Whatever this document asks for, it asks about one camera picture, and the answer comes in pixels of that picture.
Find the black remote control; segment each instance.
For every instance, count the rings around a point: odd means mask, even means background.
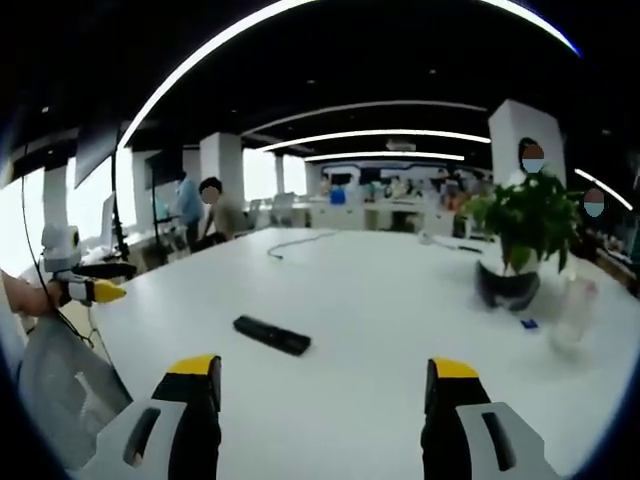
[[[311,346],[311,338],[305,335],[284,330],[247,315],[235,320],[233,326],[243,335],[289,355],[299,357]]]

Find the man in blue shirt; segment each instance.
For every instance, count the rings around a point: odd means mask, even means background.
[[[178,214],[180,221],[187,227],[187,245],[193,252],[198,242],[198,227],[204,216],[204,205],[197,185],[185,172],[182,172],[178,185]]]

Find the cable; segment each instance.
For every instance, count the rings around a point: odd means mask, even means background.
[[[280,248],[290,247],[292,245],[300,245],[302,243],[315,242],[316,240],[320,240],[321,238],[325,238],[325,237],[333,237],[338,233],[340,232],[338,231],[338,232],[322,233],[320,235],[316,235],[315,237],[311,237],[311,238],[303,238],[300,240],[294,240],[292,242],[279,243],[278,245],[271,247],[269,250],[267,250],[267,255],[273,258],[277,258],[278,260],[284,260],[284,257],[282,255],[276,255],[273,252]]]
[[[47,301],[49,302],[49,306],[60,318],[60,320],[62,320],[62,323],[64,323],[67,326],[67,328],[69,328],[69,330],[71,330],[71,332],[76,337],[78,337],[80,340],[85,342],[93,350],[94,344],[91,341],[91,339],[89,337],[85,337],[80,332],[78,332],[78,329],[75,327],[75,325],[73,325],[73,323],[71,323],[71,321],[65,316],[65,314],[62,313],[56,307],[56,304],[53,301],[51,294],[49,293],[49,289],[47,288],[47,284],[45,283],[44,278],[42,277],[42,272],[40,271],[40,261],[36,260],[36,256],[33,253],[33,247],[31,246],[31,240],[29,238],[29,229],[27,228],[27,211],[25,208],[25,200],[24,200],[24,176],[22,177],[21,196],[22,196],[22,222],[24,224],[24,233],[25,233],[25,236],[27,237],[27,245],[29,246],[29,253],[31,254],[31,260],[33,261],[33,266],[35,267],[36,273],[38,274],[38,278],[40,279],[40,285],[42,285],[42,288],[44,289],[44,293],[47,295]]]

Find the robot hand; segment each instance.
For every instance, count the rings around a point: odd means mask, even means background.
[[[109,303],[126,295],[126,291],[109,281],[126,276],[135,267],[126,263],[98,263],[81,265],[82,252],[78,228],[46,225],[42,233],[44,270],[63,289],[61,305],[71,300],[90,306]]]

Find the ceiling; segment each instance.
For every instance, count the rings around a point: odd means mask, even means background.
[[[109,108],[131,120],[196,48],[273,0],[72,0],[23,2],[1,35],[9,72],[0,94],[5,149],[77,127]],[[363,129],[429,129],[489,136],[506,98],[555,115],[572,145],[572,168],[616,182],[636,145],[640,92],[625,46],[630,3],[589,6],[532,0],[527,8],[560,29],[583,58],[532,24],[479,0],[319,0],[263,22],[200,62],[150,112],[135,149],[197,144],[215,131],[246,144]],[[19,19],[29,18],[29,22]],[[19,39],[20,48],[15,46]],[[397,101],[449,102],[484,111]],[[344,109],[274,121],[345,104]],[[603,130],[610,135],[603,135]],[[384,137],[306,145],[303,154],[384,149]],[[490,146],[420,137],[417,150],[464,155],[489,167]],[[46,147],[68,154],[69,144]],[[287,149],[286,152],[300,154]],[[39,152],[23,160],[46,161]]]

